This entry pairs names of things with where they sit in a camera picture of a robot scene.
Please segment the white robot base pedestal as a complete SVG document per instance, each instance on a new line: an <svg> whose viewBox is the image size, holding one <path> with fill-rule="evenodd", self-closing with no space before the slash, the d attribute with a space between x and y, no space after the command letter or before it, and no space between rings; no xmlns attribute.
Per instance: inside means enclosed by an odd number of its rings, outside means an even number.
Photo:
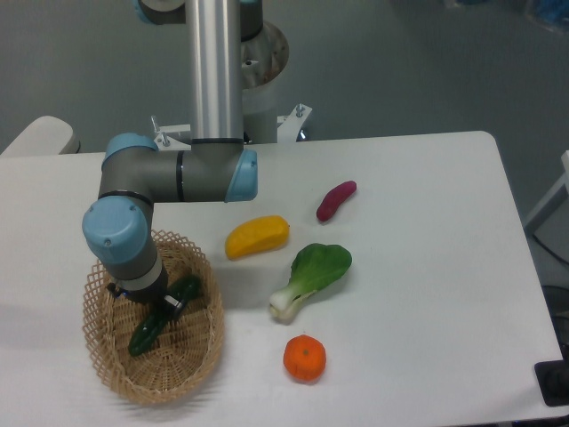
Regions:
<svg viewBox="0 0 569 427"><path fill-rule="evenodd" d="M296 142L311 113L303 104L276 112L276 82L289 59L282 31L262 16L186 19L190 48L190 119L162 126L183 143L240 137L253 144Z"/></svg>

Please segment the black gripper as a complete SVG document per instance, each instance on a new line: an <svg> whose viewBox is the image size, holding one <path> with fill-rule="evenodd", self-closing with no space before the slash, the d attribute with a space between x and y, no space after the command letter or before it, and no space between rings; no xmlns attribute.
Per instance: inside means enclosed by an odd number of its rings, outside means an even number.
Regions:
<svg viewBox="0 0 569 427"><path fill-rule="evenodd" d="M164 296L164 310L172 321L178 321L188 305L188 298L182 294L165 294L168 285L168 273L163 264L156 264L147 274L130 280L111 280L106 288L118 298L148 304Z"/></svg>

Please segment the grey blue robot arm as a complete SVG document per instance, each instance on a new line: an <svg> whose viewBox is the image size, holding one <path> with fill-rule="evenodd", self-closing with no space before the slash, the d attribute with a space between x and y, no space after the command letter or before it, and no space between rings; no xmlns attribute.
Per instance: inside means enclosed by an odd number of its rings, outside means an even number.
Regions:
<svg viewBox="0 0 569 427"><path fill-rule="evenodd" d="M108 143L98 199L84 214L87 245L111 276L110 293L177 318L187 299L167 289L151 235L157 203L236 202L256 197L257 154L244 148L241 4L187 1L190 131L186 150L161 150L149 137Z"/></svg>

